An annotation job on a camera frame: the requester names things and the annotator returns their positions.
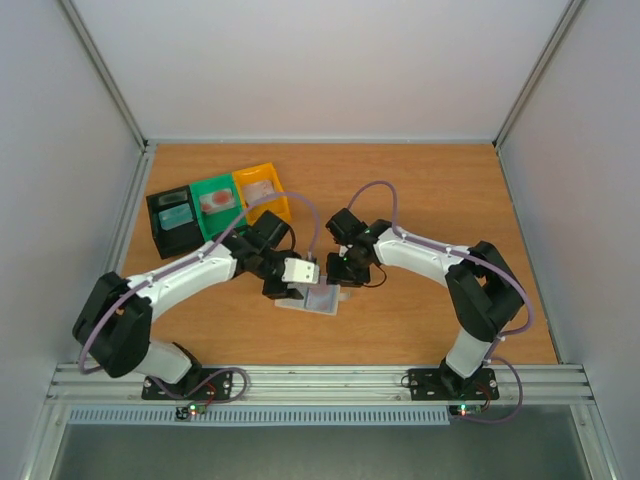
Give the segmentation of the beige card holder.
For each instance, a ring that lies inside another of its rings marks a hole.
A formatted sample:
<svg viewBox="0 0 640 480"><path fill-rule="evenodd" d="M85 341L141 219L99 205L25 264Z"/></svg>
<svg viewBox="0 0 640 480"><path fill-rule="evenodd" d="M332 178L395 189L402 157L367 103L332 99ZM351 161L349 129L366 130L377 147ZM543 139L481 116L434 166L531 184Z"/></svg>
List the beige card holder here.
<svg viewBox="0 0 640 480"><path fill-rule="evenodd" d="M339 285L329 284L326 275L321 275L317 284L291 283L289 287L297 290L302 298L275 300L276 307L335 316L340 304L350 299L350 293L342 291Z"/></svg>

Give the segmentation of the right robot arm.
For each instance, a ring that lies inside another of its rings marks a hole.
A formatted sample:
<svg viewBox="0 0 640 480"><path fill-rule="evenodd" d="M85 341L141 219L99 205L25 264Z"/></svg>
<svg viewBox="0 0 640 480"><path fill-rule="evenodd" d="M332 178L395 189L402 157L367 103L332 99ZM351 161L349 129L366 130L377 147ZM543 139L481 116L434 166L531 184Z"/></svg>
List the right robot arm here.
<svg viewBox="0 0 640 480"><path fill-rule="evenodd" d="M460 330L438 367L436 384L451 399L475 387L481 368L510 334L506 326L521 309L533 318L531 300L491 243L442 243L383 219L368 225L347 208L334 214L326 229L340 246L338 253L327 256L329 284L368 286L372 266L396 267L448 290Z"/></svg>

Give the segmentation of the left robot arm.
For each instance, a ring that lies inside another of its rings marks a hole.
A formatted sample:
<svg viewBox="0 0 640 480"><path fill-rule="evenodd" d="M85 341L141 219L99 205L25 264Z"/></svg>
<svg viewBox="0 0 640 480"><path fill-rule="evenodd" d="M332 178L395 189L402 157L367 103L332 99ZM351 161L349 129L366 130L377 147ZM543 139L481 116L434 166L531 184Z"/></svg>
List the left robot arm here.
<svg viewBox="0 0 640 480"><path fill-rule="evenodd" d="M302 299L299 287L318 282L318 266L294 249L279 249L290 230L266 211L255 224L228 227L159 269L128 278L102 275L72 329L82 346L80 371L104 371L112 378L137 372L179 398L195 395L205 381L201 363L176 343L152 339L153 323L188 298L244 273L262 280L269 299Z"/></svg>

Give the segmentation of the card in yellow bin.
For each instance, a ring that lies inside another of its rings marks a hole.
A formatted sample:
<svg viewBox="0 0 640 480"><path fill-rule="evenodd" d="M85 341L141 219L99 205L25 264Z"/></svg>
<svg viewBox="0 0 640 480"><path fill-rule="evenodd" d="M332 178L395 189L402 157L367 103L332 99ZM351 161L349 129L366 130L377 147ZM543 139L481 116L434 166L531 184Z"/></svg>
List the card in yellow bin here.
<svg viewBox="0 0 640 480"><path fill-rule="evenodd" d="M259 180L245 184L242 187L244 198L248 204L253 204L258 200L275 193L275 188L271 180Z"/></svg>

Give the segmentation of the red card in green bin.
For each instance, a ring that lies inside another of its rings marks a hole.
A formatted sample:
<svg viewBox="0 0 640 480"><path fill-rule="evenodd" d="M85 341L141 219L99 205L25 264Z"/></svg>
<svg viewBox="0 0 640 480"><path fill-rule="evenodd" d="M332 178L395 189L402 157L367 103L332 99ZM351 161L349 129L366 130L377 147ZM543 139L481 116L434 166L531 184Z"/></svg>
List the red card in green bin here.
<svg viewBox="0 0 640 480"><path fill-rule="evenodd" d="M204 215L213 215L236 207L231 188L221 188L199 196L200 210Z"/></svg>

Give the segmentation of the teal card in black bin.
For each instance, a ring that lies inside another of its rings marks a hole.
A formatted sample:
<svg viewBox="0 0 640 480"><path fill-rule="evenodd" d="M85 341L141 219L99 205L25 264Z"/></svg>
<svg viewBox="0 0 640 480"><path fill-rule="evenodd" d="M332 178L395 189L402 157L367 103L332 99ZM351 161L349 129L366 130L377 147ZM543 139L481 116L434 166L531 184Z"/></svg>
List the teal card in black bin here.
<svg viewBox="0 0 640 480"><path fill-rule="evenodd" d="M191 223L193 220L193 213L188 203L180 204L158 213L159 226L164 231L176 229Z"/></svg>

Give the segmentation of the green plastic bin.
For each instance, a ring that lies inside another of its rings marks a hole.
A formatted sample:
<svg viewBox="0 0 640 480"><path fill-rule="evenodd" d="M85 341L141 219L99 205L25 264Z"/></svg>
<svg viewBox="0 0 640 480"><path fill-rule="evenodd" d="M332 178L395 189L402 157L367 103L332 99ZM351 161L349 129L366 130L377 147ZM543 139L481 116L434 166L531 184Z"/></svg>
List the green plastic bin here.
<svg viewBox="0 0 640 480"><path fill-rule="evenodd" d="M243 210L230 173L194 182L189 187L205 241L225 230Z"/></svg>

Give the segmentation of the yellow plastic bin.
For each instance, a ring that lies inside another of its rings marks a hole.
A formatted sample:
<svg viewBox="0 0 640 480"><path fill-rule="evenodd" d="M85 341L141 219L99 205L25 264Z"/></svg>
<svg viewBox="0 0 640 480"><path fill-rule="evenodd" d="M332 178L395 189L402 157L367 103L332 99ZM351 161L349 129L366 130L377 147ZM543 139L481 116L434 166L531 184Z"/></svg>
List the yellow plastic bin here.
<svg viewBox="0 0 640 480"><path fill-rule="evenodd" d="M244 207L254 205L269 195L284 191L277 171L271 162L235 170L232 172L232 177ZM278 197L254 207L246 216L247 222L250 225L254 224L266 210L271 211L285 222L290 222L292 219L288 199Z"/></svg>

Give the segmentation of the black plastic bin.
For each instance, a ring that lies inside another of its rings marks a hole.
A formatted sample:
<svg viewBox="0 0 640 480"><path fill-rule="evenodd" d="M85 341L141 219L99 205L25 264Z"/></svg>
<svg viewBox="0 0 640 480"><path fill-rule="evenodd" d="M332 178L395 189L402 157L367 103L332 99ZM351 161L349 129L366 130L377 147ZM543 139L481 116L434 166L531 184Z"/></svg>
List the black plastic bin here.
<svg viewBox="0 0 640 480"><path fill-rule="evenodd" d="M146 197L153 242L161 259L191 252L205 242L188 185Z"/></svg>

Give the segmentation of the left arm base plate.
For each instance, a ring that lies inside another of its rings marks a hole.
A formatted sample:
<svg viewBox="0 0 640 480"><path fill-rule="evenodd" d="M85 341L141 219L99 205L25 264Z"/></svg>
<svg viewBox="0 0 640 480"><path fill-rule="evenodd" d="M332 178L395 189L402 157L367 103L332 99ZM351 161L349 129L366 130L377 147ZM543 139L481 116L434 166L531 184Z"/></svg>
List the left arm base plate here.
<svg viewBox="0 0 640 480"><path fill-rule="evenodd" d="M166 382L158 384L152 377L146 377L141 398L147 401L228 400L234 380L235 375L229 369L209 367L189 372L176 384Z"/></svg>

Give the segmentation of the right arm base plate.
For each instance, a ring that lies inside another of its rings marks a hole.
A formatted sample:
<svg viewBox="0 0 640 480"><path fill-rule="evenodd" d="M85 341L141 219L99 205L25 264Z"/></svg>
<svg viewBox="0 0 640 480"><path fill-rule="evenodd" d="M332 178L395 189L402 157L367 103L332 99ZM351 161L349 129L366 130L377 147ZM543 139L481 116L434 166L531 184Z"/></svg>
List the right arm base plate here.
<svg viewBox="0 0 640 480"><path fill-rule="evenodd" d="M454 374L442 375L440 368L411 368L401 384L413 401L480 401L500 398L495 372L480 368L468 379Z"/></svg>

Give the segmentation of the aluminium front rail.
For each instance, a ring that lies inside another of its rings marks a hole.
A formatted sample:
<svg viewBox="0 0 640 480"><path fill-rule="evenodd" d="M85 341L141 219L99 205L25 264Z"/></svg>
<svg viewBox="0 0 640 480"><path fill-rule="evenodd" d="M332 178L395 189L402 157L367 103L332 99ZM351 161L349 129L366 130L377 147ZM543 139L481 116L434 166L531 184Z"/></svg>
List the aluminium front rail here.
<svg viewBox="0 0 640 480"><path fill-rule="evenodd" d="M402 366L259 366L245 368L246 394L236 405L400 405L411 403ZM518 365L525 405L595 403L579 365ZM49 403L140 404L144 376L112 379L103 372L81 374L74 364L55 368Z"/></svg>

